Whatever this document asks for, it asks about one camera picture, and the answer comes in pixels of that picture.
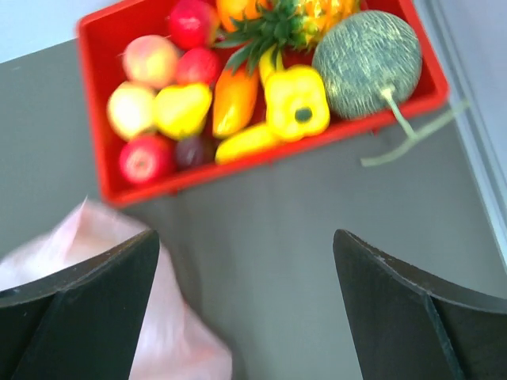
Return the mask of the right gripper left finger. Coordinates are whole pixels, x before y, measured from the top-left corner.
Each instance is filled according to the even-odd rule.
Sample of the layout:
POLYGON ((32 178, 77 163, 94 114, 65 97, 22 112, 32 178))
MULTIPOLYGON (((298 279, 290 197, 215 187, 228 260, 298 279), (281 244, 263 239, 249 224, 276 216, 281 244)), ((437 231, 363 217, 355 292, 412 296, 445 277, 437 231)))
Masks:
POLYGON ((2 291, 1 377, 127 379, 158 256, 158 233, 146 230, 2 291))

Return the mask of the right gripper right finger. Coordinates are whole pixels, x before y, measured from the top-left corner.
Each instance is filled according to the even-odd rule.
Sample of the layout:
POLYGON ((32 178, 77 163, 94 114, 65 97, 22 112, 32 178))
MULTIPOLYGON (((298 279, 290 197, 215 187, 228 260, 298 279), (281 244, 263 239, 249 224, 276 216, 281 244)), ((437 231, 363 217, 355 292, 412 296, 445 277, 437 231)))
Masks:
POLYGON ((347 230, 334 260, 365 379, 506 377, 506 300, 397 259, 347 230))

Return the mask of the pink plastic bag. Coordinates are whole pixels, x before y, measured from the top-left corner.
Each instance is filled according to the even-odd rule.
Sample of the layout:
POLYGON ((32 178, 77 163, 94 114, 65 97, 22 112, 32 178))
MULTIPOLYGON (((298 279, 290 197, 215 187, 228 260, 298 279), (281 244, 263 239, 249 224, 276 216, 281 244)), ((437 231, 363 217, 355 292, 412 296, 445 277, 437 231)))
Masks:
MULTIPOLYGON (((147 226, 85 200, 50 232, 1 259, 1 288, 22 285, 107 251, 147 226)), ((230 379, 229 348, 184 301, 170 254, 160 247, 135 351, 132 379, 230 379)))

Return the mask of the pineapple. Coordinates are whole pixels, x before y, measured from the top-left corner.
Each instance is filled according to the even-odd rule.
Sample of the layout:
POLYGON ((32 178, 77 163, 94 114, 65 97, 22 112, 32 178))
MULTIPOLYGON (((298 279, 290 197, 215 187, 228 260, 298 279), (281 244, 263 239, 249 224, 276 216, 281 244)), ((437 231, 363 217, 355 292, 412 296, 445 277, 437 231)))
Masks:
POLYGON ((360 1, 270 1, 254 3, 256 14, 242 11, 231 16, 234 29, 226 32, 217 48, 236 48, 225 68, 236 72, 245 66, 252 74, 263 55, 276 64, 285 48, 309 51, 316 47, 336 24, 360 12, 360 1))

